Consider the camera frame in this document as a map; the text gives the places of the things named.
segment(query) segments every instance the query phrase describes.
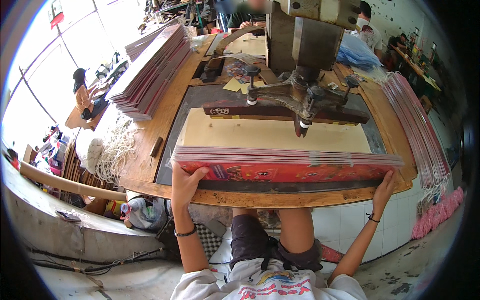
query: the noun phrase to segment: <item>hand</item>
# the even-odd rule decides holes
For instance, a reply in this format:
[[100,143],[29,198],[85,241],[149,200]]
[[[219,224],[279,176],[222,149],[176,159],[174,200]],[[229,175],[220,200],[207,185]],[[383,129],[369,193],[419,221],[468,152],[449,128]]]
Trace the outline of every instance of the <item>hand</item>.
[[373,195],[373,211],[375,214],[374,219],[379,220],[382,216],[385,206],[387,205],[388,200],[392,196],[393,189],[395,187],[395,175],[396,172],[388,171],[385,174],[384,180],[378,186],[375,194]]
[[209,171],[208,167],[201,167],[190,175],[177,162],[173,163],[172,210],[176,207],[183,208],[188,206],[197,190],[198,182]]
[[240,28],[244,28],[244,27],[248,27],[248,26],[251,26],[252,24],[248,21],[245,21],[243,22],[242,24],[240,24]]
[[253,26],[258,26],[258,27],[264,27],[267,26],[267,23],[265,22],[256,22],[256,23],[253,23]]

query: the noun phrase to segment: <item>black adjustment knob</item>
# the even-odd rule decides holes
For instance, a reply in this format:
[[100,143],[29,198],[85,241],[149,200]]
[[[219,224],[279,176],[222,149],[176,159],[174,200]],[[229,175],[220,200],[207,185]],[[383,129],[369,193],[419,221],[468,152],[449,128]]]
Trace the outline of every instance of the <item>black adjustment knob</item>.
[[255,65],[247,65],[243,67],[243,75],[247,75],[249,77],[255,77],[260,74],[261,69]]
[[357,79],[353,78],[351,75],[345,77],[345,82],[349,87],[358,87],[359,82]]
[[307,94],[313,100],[322,100],[322,97],[325,96],[325,91],[321,87],[314,85],[307,88]]

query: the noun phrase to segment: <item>black headscarf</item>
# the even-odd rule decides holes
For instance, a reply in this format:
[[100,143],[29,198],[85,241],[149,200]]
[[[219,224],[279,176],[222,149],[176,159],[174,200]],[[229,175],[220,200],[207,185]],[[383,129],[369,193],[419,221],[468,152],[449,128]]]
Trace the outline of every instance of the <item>black headscarf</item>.
[[73,85],[74,94],[82,85],[85,85],[85,87],[87,87],[87,85],[85,84],[85,69],[79,68],[75,72],[73,72],[73,79],[75,80],[75,83]]

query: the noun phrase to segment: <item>white t-shirt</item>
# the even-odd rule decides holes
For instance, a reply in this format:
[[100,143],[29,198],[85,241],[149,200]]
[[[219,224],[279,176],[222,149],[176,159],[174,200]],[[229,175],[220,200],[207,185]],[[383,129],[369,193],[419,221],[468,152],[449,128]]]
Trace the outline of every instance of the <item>white t-shirt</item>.
[[182,275],[170,299],[296,299],[367,300],[357,280],[342,274],[330,287],[317,271],[285,270],[283,263],[270,259],[262,273],[263,258],[240,261],[228,274],[229,282],[219,288],[212,271],[205,269]]
[[[368,25],[372,30],[363,30],[363,26]],[[382,50],[382,35],[380,31],[377,30],[372,24],[365,19],[358,18],[357,27],[360,28],[360,31],[353,30],[348,31],[351,35],[358,36],[362,41],[367,43],[368,47],[374,53],[373,49]]]

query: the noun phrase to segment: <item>blue plastic bag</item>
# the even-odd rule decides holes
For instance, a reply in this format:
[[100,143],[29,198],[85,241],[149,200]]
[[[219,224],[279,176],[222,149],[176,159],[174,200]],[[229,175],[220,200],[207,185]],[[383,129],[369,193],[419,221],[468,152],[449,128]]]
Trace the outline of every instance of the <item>blue plastic bag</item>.
[[373,66],[379,67],[382,65],[367,43],[357,36],[347,33],[343,34],[336,61],[367,70],[373,68]]

